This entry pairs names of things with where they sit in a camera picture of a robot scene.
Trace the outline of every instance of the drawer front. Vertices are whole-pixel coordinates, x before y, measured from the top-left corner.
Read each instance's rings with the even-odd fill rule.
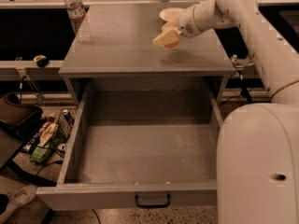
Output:
[[[100,187],[61,185],[39,188],[37,196],[52,210],[108,208],[162,208],[168,206],[216,205],[216,180],[180,187],[149,185],[138,187]]]

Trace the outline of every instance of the clutter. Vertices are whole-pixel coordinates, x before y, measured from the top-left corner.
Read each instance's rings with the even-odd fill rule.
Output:
[[[21,149],[23,153],[32,153],[36,146],[39,144],[39,132],[37,132],[28,142],[27,144]]]
[[[62,146],[62,144],[67,143],[72,129],[72,126],[70,126],[65,119],[64,110],[65,109],[61,111],[57,120],[54,113],[46,117],[46,120],[50,120],[51,122],[46,122],[39,129],[40,141],[33,151],[30,161],[43,163],[53,151],[57,152],[62,157],[64,156],[65,146]],[[69,109],[68,112],[69,118],[74,119],[74,109]]]
[[[65,120],[67,121],[67,123],[70,126],[73,126],[74,125],[74,119],[73,119],[71,113],[69,112],[69,110],[67,108],[63,109],[62,114],[63,114]]]
[[[30,138],[42,113],[37,105],[20,104],[15,93],[8,93],[0,99],[0,127],[22,141]]]

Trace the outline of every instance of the white bowl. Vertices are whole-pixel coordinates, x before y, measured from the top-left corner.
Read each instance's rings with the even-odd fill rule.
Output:
[[[180,7],[170,7],[164,9],[160,12],[160,18],[162,18],[164,21],[171,21],[177,18],[183,10],[185,9]]]

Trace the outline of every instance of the bag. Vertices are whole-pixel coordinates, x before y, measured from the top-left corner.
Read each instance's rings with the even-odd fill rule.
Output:
[[[43,147],[37,146],[34,152],[32,153],[30,157],[31,162],[36,163],[43,163],[47,160],[47,158],[50,156],[52,151],[55,151],[57,146],[60,144],[65,143],[67,140],[67,137],[64,135],[62,130],[60,128],[57,129],[57,132],[54,134],[54,136],[49,140],[49,142],[44,145]]]
[[[0,127],[22,141],[33,135],[42,113],[37,105],[20,104],[15,93],[8,93],[0,99]]]

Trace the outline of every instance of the gray cabinet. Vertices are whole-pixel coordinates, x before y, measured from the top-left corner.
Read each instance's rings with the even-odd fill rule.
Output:
[[[91,5],[93,42],[75,39],[59,72],[78,112],[57,186],[37,192],[50,208],[216,203],[217,99],[233,67],[214,31],[151,42],[162,9],[189,5]]]

